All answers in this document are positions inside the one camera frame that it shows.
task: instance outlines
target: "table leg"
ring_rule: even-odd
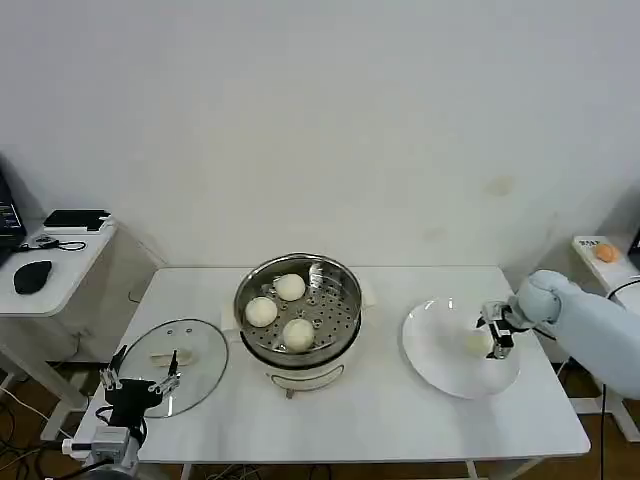
[[[570,400],[578,415],[600,415],[602,413],[602,395],[598,398],[570,398]],[[605,413],[613,415],[613,419],[627,442],[640,442],[640,430],[622,400],[623,398],[613,390],[607,392]]]
[[[500,462],[500,465],[489,474],[489,480],[512,480],[535,467],[542,460],[543,457],[528,458],[526,460],[505,460]]]
[[[76,388],[82,388],[84,382],[87,380],[89,374],[87,372],[76,373],[71,378],[71,385]],[[80,408],[74,408],[67,405],[65,402],[58,402],[56,408],[53,409],[53,413],[49,417],[49,421],[42,429],[40,433],[40,440],[45,442],[52,442],[58,437],[58,432],[62,428],[62,425],[67,420],[70,413],[85,412],[87,405]]]
[[[10,338],[5,337],[8,332],[3,332],[0,338],[0,352],[70,407],[86,408],[87,397],[51,368],[39,351],[25,341],[24,333],[14,331],[10,328],[10,323],[4,324],[9,326],[7,330],[12,332]]]
[[[190,476],[191,476],[191,464],[185,463],[182,466],[182,473],[180,474],[180,480],[189,480]]]

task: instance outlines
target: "steamed bun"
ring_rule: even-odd
[[[266,327],[276,319],[278,307],[267,297],[256,297],[244,309],[247,321],[254,327]]]
[[[295,273],[283,275],[273,282],[273,286],[278,296],[287,302],[293,302],[302,297],[307,288],[302,277]]]
[[[296,318],[284,326],[284,345],[292,352],[304,352],[313,344],[315,333],[311,322]]]

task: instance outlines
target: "white wall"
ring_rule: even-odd
[[[110,209],[170,263],[516,280],[637,224],[636,1],[0,3],[30,207]]]

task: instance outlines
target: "black device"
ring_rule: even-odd
[[[629,248],[629,260],[633,263],[638,270],[640,270],[640,231],[636,235],[636,238],[633,239],[631,243],[631,247]]]
[[[106,210],[55,210],[44,221],[44,230],[77,230],[84,229],[97,232],[111,214]]]
[[[16,292],[20,295],[30,295],[42,290],[49,278],[51,266],[49,260],[44,260],[27,263],[20,267],[13,275],[13,286]]]
[[[11,189],[0,172],[0,265],[22,244],[26,235],[27,230],[11,196]]]

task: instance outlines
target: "glass lid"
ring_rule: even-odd
[[[147,418],[171,417],[204,400],[227,368],[229,348],[223,333],[202,320],[174,320],[140,337],[127,351],[118,376],[162,381],[177,350],[180,385]]]

